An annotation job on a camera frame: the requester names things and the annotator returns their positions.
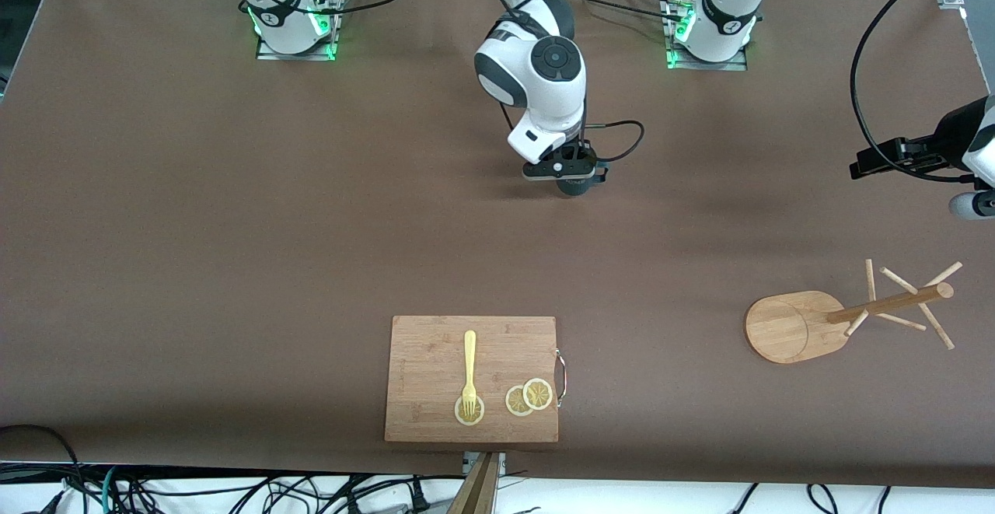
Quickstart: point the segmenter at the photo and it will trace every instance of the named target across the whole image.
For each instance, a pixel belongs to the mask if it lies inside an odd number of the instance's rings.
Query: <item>teal cable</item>
[[[107,475],[103,478],[103,486],[100,489],[100,504],[103,506],[103,514],[110,514],[110,504],[107,504],[107,497],[110,493],[110,479],[114,475],[114,471],[117,469],[117,465],[107,469]]]

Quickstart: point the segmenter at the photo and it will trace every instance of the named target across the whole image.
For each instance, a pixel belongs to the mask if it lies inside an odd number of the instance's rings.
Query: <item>brown table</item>
[[[383,441],[391,316],[551,315],[561,439],[508,469],[991,485],[995,227],[950,217],[955,187],[848,177],[850,54],[884,1],[765,0],[750,70],[721,74],[576,3],[591,121],[650,132],[569,199],[519,177],[473,77],[495,0],[364,12],[326,64],[253,60],[238,0],[45,0],[0,106],[0,421],[84,461],[451,472]],[[935,0],[864,61],[880,139],[982,93]],[[605,155],[632,134],[591,131]],[[750,350],[751,302],[863,302],[866,257],[914,281],[964,262],[934,307],[955,351],[880,320],[806,364]]]

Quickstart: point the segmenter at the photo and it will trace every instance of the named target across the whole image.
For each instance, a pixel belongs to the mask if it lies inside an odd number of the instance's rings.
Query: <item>wooden fork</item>
[[[473,418],[477,411],[477,389],[473,387],[473,355],[477,352],[477,333],[468,330],[463,334],[463,355],[466,357],[466,385],[463,386],[463,402],[459,410],[463,418]]]

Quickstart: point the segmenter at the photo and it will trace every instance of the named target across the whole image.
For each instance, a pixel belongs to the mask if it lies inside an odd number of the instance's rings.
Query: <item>wooden cutting board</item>
[[[477,333],[473,385],[484,418],[456,421],[463,390],[463,334]],[[387,382],[388,442],[555,442],[557,402],[527,416],[504,406],[512,386],[541,377],[551,386],[557,362],[557,319],[539,316],[394,316]]]

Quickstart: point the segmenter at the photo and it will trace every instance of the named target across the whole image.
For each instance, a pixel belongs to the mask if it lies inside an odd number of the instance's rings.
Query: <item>fork handle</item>
[[[473,355],[477,352],[477,333],[468,330],[463,334],[463,354],[466,356],[466,383],[473,384]]]

